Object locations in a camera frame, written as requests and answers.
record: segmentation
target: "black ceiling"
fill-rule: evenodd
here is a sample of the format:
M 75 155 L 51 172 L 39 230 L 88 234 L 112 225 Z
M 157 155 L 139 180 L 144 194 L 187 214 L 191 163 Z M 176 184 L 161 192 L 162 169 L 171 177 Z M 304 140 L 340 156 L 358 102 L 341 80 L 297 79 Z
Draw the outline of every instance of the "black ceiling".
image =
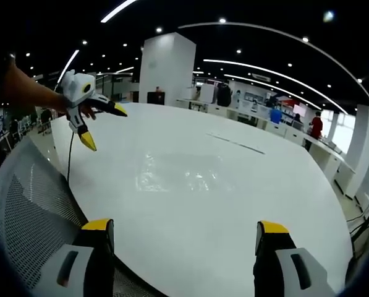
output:
M 72 63 L 77 71 L 104 72 L 135 66 L 138 79 L 142 52 L 147 38 L 178 32 L 197 44 L 195 68 L 223 78 L 223 74 L 247 77 L 257 73 L 279 81 L 279 87 L 301 95 L 318 105 L 334 108 L 323 97 L 282 77 L 263 71 L 215 63 L 203 59 L 242 62 L 280 72 L 324 93 L 349 113 L 358 103 L 369 99 L 357 83 L 339 66 L 311 47 L 277 33 L 236 26 L 207 26 L 177 29 L 181 25 L 215 22 L 224 17 L 229 22 L 244 22 L 281 30 L 297 37 L 307 36 L 310 43 L 337 59 L 354 76 L 363 79 L 369 92 L 369 5 L 335 6 L 320 4 L 277 4 L 277 1 L 207 1 L 138 0 L 108 23 L 100 20 L 123 1 L 38 1 L 21 4 L 14 33 L 17 64 L 28 75 L 62 71 L 75 49 L 80 53 Z M 332 10 L 335 18 L 324 23 L 323 14 Z M 56 75 L 50 77 L 56 81 Z

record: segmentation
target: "floor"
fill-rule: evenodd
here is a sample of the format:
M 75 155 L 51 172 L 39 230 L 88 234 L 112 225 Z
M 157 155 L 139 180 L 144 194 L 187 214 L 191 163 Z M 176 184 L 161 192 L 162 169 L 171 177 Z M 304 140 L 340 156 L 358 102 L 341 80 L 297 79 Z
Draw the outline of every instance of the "floor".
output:
M 38 147 L 40 152 L 59 170 L 62 172 L 62 167 L 59 162 L 55 147 L 52 133 L 49 134 L 39 134 L 36 129 L 28 133 L 32 141 Z M 342 194 L 338 186 L 334 183 L 332 185 L 334 192 L 336 193 L 337 199 L 342 207 L 342 211 L 346 217 L 346 220 L 353 219 L 362 214 L 360 208 L 357 206 L 356 201 L 350 200 Z M 363 218 L 359 218 L 353 222 L 348 223 L 349 230 L 353 230 L 356 226 L 359 226 L 363 222 Z M 362 234 L 358 240 L 355 242 L 355 251 L 357 257 L 363 254 L 363 251 L 367 247 L 367 242 L 369 242 L 369 232 L 368 230 Z

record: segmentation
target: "person in blue shirt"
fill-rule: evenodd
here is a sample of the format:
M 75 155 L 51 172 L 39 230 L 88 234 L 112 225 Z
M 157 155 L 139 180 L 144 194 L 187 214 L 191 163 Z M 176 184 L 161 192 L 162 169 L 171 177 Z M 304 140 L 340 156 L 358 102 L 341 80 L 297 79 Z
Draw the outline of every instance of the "person in blue shirt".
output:
M 269 119 L 275 124 L 279 124 L 282 119 L 282 111 L 278 109 L 277 105 L 274 105 L 269 113 Z

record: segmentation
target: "person in red shirt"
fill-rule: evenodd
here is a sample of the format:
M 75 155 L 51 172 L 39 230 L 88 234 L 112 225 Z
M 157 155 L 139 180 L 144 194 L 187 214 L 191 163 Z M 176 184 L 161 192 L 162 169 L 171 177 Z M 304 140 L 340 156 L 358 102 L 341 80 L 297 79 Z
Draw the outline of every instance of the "person in red shirt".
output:
M 319 139 L 321 136 L 321 131 L 323 130 L 323 122 L 321 121 L 321 113 L 320 111 L 316 112 L 316 116 L 312 119 L 312 122 L 309 124 L 311 125 L 311 131 L 310 131 L 310 135 L 315 138 L 315 139 Z M 311 146 L 311 142 L 306 140 L 305 141 L 305 148 L 309 151 L 310 146 Z

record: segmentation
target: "white round table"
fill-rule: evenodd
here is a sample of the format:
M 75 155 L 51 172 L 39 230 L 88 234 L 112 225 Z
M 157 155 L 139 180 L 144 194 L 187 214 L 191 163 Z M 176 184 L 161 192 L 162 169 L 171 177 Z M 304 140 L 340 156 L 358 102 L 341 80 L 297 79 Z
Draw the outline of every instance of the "white round table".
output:
M 89 220 L 114 219 L 115 253 L 171 297 L 253 296 L 257 222 L 286 226 L 344 286 L 352 257 L 341 206 L 302 147 L 210 114 L 128 103 L 129 116 L 87 121 L 75 136 L 70 187 Z M 64 174 L 71 130 L 52 123 Z

